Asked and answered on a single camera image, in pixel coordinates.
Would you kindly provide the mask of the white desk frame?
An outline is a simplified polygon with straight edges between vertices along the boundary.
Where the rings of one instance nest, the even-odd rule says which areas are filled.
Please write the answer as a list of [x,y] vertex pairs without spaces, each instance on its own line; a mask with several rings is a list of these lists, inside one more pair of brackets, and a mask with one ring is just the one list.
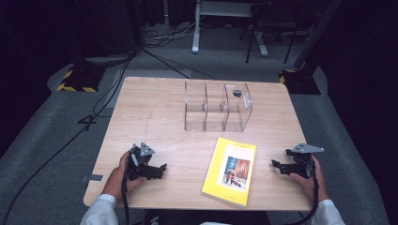
[[230,2],[227,0],[196,0],[191,52],[199,53],[201,18],[205,16],[250,18],[251,5],[252,3]]

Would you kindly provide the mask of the black yellow striped stand base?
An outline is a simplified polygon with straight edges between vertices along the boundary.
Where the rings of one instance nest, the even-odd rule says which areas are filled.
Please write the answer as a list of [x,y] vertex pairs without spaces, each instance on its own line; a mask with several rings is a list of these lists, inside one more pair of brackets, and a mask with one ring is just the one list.
[[58,91],[70,92],[88,92],[95,93],[99,91],[99,85],[102,80],[105,67],[71,67],[65,74],[62,82],[58,85]]
[[290,95],[320,95],[320,90],[312,76],[307,77],[299,70],[284,69],[278,74]]

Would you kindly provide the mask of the person's left hand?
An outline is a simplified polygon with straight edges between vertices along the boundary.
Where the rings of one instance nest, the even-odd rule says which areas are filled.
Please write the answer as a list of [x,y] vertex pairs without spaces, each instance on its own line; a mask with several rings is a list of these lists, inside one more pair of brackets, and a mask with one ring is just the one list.
[[[122,198],[122,180],[124,177],[125,168],[130,154],[126,152],[119,161],[119,165],[114,168],[105,183],[102,194],[108,194],[115,197],[117,200]],[[127,180],[127,193],[131,193],[134,189],[139,187],[146,180],[145,177],[138,177],[134,180]]]

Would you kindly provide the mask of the grey slanted metal pole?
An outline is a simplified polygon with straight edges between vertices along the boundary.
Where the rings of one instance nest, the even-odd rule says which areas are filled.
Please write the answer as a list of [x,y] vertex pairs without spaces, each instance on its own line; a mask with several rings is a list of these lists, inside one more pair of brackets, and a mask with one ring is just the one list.
[[308,65],[310,53],[314,50],[315,44],[321,38],[323,32],[329,26],[332,18],[344,0],[310,0],[308,9],[313,14],[314,29],[307,38],[307,42],[298,55],[294,68],[302,69]]

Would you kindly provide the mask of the grey tape piece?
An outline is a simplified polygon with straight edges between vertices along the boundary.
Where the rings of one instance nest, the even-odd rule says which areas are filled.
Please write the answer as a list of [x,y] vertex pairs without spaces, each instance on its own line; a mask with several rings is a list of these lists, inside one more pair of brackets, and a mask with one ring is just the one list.
[[94,182],[101,182],[103,175],[100,174],[90,174],[90,175],[83,175],[81,178],[81,182],[88,183],[89,181]]

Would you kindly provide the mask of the black metal stand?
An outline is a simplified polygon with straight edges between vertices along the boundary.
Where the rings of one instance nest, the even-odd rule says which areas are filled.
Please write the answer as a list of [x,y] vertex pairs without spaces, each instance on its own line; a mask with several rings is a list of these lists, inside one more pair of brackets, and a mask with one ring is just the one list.
[[263,31],[280,31],[276,39],[280,39],[284,33],[292,34],[284,58],[286,63],[298,31],[297,23],[293,18],[292,7],[287,3],[271,0],[251,5],[250,12],[251,22],[244,28],[240,36],[240,38],[243,38],[248,28],[251,27],[246,63],[249,62],[255,34]]

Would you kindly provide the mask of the person's dark clothing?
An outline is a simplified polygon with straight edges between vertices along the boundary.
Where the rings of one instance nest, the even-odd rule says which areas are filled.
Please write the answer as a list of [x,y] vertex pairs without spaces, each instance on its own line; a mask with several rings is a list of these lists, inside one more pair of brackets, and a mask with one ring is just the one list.
[[227,225],[270,225],[263,211],[166,210],[150,209],[145,213],[145,225],[200,225],[215,222]]

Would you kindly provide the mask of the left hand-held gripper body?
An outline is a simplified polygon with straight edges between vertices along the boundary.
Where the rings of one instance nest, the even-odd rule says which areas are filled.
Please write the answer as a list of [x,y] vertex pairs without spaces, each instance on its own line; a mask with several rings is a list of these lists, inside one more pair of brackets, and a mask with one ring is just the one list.
[[138,177],[146,177],[150,173],[157,173],[157,167],[148,165],[154,153],[155,151],[144,142],[140,146],[133,145],[129,151],[126,169],[126,175],[131,181]]

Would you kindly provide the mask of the yellow paperback book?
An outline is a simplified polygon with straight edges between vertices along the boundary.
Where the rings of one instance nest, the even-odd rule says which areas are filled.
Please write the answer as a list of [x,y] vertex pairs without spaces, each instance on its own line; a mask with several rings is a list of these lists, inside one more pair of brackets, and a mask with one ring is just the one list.
[[245,207],[252,181],[256,146],[219,138],[202,192],[209,197]]

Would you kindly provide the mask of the person's right hand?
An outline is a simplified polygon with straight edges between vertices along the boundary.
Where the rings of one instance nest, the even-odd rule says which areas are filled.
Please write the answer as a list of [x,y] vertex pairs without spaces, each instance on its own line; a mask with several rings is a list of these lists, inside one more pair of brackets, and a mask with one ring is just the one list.
[[320,163],[316,157],[313,157],[313,161],[315,176],[303,178],[297,173],[292,172],[289,174],[289,177],[301,186],[304,193],[307,194],[313,202],[320,203],[321,201],[329,200],[329,194],[326,185],[326,178],[322,172]]

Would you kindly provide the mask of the black upright pole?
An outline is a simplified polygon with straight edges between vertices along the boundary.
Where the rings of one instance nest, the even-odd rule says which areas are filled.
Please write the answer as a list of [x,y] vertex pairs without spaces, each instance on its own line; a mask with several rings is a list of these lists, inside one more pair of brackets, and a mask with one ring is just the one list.
[[142,0],[126,0],[126,4],[135,46],[137,48],[142,48],[145,46],[145,35],[143,31],[145,23]]

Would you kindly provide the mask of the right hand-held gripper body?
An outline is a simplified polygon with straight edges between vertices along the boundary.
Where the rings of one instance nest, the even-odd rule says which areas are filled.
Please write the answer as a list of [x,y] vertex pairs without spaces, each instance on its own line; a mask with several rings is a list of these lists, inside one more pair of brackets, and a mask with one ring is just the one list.
[[299,143],[291,149],[286,149],[285,153],[290,156],[296,167],[295,173],[304,178],[310,178],[314,175],[314,161],[312,154],[323,153],[325,151],[322,147],[313,146],[307,143]]

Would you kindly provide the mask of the clear acrylic book rack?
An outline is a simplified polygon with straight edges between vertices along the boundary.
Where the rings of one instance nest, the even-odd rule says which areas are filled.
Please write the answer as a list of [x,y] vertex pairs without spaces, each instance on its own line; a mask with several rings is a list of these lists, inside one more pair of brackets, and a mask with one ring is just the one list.
[[[241,97],[235,97],[234,90],[240,90]],[[185,82],[187,131],[242,132],[252,112],[252,97],[246,83]]]

